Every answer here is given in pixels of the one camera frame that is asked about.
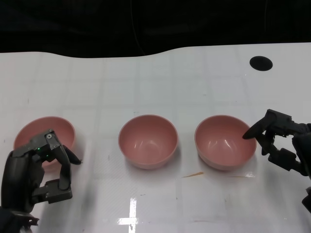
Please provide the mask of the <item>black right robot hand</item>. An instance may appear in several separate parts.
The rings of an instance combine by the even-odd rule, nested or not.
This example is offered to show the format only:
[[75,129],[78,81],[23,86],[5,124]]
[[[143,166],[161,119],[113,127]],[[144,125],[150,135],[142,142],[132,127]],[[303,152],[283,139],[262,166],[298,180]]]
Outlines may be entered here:
[[[277,149],[275,136],[292,136],[295,153]],[[260,144],[262,155],[269,155],[269,162],[287,170],[295,170],[303,176],[311,176],[311,125],[296,123],[292,117],[271,109],[265,116],[250,127],[243,139],[256,139]]]

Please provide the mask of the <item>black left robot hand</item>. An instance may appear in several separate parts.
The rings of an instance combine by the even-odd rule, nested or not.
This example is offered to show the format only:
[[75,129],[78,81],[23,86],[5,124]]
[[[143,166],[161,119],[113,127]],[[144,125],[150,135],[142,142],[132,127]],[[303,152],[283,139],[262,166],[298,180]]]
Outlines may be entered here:
[[[53,160],[61,165],[60,177],[41,186],[45,174],[42,164]],[[1,184],[2,208],[30,213],[37,203],[71,199],[71,165],[80,164],[54,130],[35,135],[7,157]]]

